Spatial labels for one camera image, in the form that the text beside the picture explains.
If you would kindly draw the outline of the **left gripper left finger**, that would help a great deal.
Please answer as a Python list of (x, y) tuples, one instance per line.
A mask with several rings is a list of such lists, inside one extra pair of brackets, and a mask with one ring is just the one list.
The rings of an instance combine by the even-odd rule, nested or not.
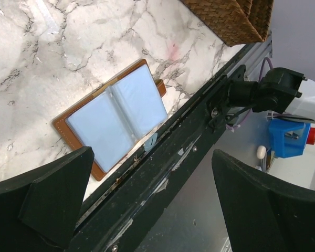
[(69, 247), (94, 153), (84, 146), (0, 182), (0, 251), (64, 251)]

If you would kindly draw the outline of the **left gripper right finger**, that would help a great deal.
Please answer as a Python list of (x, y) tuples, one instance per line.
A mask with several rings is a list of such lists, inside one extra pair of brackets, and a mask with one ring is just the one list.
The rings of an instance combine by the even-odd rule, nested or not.
[(212, 170), (233, 251), (315, 251), (315, 191), (218, 149)]

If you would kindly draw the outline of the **brown leather card holder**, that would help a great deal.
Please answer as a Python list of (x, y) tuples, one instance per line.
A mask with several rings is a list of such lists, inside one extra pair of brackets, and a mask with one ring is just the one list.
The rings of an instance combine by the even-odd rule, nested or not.
[(167, 119), (163, 80), (140, 59), (56, 117), (52, 124), (77, 150), (94, 152), (91, 175), (101, 181), (134, 146)]

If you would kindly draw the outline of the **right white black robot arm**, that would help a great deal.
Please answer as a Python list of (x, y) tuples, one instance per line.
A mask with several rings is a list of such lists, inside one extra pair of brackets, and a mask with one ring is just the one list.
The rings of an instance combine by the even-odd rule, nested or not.
[(218, 98), (208, 104), (208, 110), (208, 124), (214, 130), (248, 110), (287, 113), (315, 121), (315, 81), (287, 68), (274, 68), (260, 81), (246, 81), (238, 73), (224, 80)]

